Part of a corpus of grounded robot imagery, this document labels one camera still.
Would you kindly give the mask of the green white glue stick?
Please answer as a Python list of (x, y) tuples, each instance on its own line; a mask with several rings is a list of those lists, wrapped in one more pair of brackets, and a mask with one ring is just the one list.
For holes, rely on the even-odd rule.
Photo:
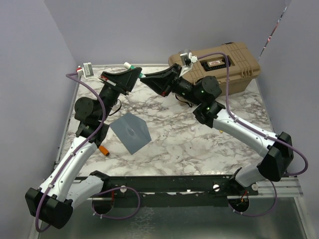
[[(135, 69), (135, 68), (136, 68), (135, 66), (131, 65), (131, 64), (128, 63), (128, 62), (125, 62), (125, 63), (123, 64), (123, 66), (124, 66), (127, 70), (132, 70), (132, 69)], [(139, 78), (144, 78), (144, 77), (145, 77), (145, 75), (144, 75), (143, 73), (140, 73), (140, 74), (139, 74)]]

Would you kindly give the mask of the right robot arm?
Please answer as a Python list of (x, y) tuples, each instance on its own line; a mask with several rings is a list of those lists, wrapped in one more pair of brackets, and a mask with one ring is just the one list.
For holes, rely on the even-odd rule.
[(260, 162), (235, 172), (229, 182), (230, 191), (240, 195), (255, 182), (265, 179), (279, 182), (294, 157), (290, 135), (263, 130), (229, 113), (223, 104), (216, 101), (222, 90), (214, 76), (203, 77), (192, 84), (182, 77), (182, 71), (180, 65), (174, 64), (166, 70), (146, 74), (141, 82), (162, 97), (174, 93), (189, 101), (196, 106), (193, 114), (201, 124), (235, 137), (262, 157)]

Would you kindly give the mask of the grey blue envelope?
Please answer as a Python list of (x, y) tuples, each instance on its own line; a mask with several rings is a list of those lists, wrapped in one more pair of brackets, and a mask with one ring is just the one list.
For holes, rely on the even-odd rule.
[(131, 113), (121, 116), (110, 127), (131, 155), (152, 140), (146, 122)]

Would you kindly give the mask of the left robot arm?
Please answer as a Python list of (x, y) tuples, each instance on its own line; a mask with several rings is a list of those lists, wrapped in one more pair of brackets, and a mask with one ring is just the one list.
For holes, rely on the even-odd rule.
[(45, 231), (40, 227), (40, 221), (48, 227), (61, 229), (70, 220), (74, 209), (92, 196), (103, 197), (116, 190), (137, 193), (131, 187), (113, 187), (110, 177), (99, 171), (92, 172), (77, 185), (73, 182), (85, 162), (106, 138), (109, 125), (105, 120), (111, 115), (112, 107), (121, 94), (127, 95), (132, 91), (141, 72), (140, 67), (130, 67), (116, 74), (103, 72), (100, 80), (104, 86), (99, 93), (81, 81), (80, 75), (85, 73), (84, 69), (66, 75), (91, 91), (95, 98), (81, 97), (75, 102), (74, 117), (79, 121), (79, 126), (70, 148), (50, 176), (37, 189), (29, 188), (25, 194), (38, 232)]

